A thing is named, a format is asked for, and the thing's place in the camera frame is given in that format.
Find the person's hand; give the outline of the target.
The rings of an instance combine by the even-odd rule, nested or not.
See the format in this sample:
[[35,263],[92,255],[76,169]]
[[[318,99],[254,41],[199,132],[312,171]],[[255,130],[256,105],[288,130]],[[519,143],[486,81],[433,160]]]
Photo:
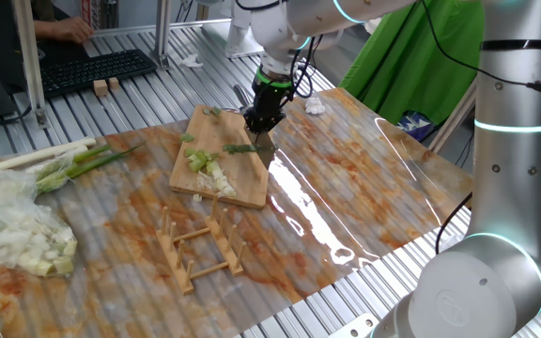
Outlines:
[[91,38],[94,30],[81,18],[72,17],[53,23],[52,37],[59,41],[81,44]]

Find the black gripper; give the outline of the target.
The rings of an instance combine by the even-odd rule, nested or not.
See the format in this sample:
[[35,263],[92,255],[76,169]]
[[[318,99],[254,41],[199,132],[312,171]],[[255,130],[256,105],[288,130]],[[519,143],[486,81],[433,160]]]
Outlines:
[[[286,118],[283,109],[283,101],[292,93],[292,83],[253,83],[254,90],[253,106],[242,109],[246,130],[250,133],[269,132]],[[259,114],[277,114],[261,117]]]

